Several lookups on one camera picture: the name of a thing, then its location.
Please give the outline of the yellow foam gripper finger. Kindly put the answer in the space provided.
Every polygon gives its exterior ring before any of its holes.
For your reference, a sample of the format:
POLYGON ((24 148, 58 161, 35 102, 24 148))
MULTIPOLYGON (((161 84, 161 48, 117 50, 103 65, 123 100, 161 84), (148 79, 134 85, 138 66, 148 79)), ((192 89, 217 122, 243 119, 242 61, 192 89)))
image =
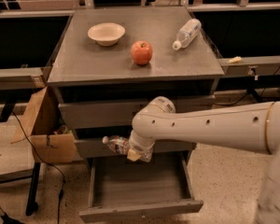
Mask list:
POLYGON ((141 155, 133 149, 128 150, 127 159, 130 161, 138 161, 141 158, 141 155))

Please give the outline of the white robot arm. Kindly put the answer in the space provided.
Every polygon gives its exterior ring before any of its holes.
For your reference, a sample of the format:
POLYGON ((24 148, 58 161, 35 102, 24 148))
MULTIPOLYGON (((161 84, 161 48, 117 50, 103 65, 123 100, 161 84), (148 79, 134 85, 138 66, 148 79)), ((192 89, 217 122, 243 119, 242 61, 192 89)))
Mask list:
POLYGON ((177 113, 169 99, 157 97, 134 116, 132 127, 132 161, 159 140, 272 154, 253 224, 280 224, 280 101, 177 113))

